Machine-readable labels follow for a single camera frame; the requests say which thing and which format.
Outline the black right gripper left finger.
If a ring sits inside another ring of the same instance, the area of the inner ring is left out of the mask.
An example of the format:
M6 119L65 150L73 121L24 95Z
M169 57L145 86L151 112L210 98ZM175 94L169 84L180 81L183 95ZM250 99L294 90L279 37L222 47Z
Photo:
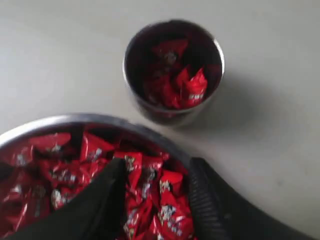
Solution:
M127 168L114 158L69 203L9 240L114 240L124 217Z

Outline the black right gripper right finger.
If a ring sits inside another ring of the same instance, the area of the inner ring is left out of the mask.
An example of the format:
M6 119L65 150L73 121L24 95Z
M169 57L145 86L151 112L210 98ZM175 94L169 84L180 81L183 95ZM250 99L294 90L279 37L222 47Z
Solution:
M199 240L308 240L229 186L200 157L189 162L189 205Z

